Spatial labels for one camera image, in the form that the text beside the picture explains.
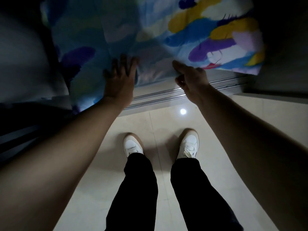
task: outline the beige floor tile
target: beige floor tile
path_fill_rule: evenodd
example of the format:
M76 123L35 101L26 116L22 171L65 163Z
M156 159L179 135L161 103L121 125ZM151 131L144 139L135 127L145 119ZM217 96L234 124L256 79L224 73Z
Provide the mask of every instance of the beige floor tile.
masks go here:
M262 118L263 99L243 95L233 95L231 98L248 112L251 112L253 115Z
M155 231L174 231L168 200L157 201Z
M180 209L177 199L169 199L169 206L171 212L171 218L173 221L174 229L177 231L187 231L187 227L183 218L183 214Z
M186 110L186 114L181 114L182 109ZM275 227L269 218L266 219L268 216L235 171L214 132L194 104L150 111L150 116L175 227L183 226L183 220L170 183L170 170L177 153L178 137L185 128L193 128L198 132L200 145L196 158L212 186L229 202L235 214L239 215L245 229L266 230L258 219L264 219L268 221L268 226ZM241 188L240 197L236 197L238 188Z
M106 229L108 209L72 213L65 210L54 231L102 231Z
M150 111L150 116L169 199L175 198L170 171L178 151L178 137L185 128L198 132L200 146L196 158L216 189L243 185L217 137L194 104Z
M263 120L308 147L308 105L264 99Z
M159 191L158 209L164 205L159 201L167 203L149 112L119 117L110 127L96 157L78 184L56 230L96 230L99 225L99 230L104 230L102 226L105 225L108 210L125 177L127 158L123 150L123 138L127 132L133 132L141 138L145 155L152 163Z

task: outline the forearm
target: forearm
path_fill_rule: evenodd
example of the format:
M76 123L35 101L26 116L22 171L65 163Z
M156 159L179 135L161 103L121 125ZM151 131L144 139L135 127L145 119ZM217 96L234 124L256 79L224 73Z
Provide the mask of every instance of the forearm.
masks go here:
M24 216L22 225L37 217L36 211L49 213L59 208L58 202L66 206L70 196L64 197L73 192L121 110L119 105L102 100L4 167L0 173L0 197L1 213L6 214L2 218L6 222L15 219L14 208L18 207L16 212Z
M307 230L307 151L211 86L198 105L249 190L280 230Z

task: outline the shoe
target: shoe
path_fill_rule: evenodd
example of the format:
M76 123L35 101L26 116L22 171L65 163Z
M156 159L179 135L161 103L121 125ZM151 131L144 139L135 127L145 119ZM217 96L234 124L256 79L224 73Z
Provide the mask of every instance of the shoe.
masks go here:
M180 158L195 158L199 149L199 136L193 129L185 129L182 133L184 135L177 159Z
M132 153L143 154L143 144L139 137L133 133L128 133L124 137L123 147L127 157Z

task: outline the blanket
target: blanket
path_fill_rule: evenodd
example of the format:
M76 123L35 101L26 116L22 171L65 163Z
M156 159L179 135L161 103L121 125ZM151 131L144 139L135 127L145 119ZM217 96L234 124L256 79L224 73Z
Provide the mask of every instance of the blanket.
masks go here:
M257 75L265 57L251 0L45 0L41 12L76 113L102 98L121 53L140 58L135 86L177 76L174 59Z

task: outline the pant leg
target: pant leg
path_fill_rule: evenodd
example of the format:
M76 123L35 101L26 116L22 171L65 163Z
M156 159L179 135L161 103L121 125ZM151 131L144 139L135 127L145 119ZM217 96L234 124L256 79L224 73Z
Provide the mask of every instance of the pant leg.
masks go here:
M188 231L243 230L227 202L211 186L197 159L177 159L171 169L171 184Z
M133 153L124 172L106 218L106 230L154 230L158 187L150 160Z

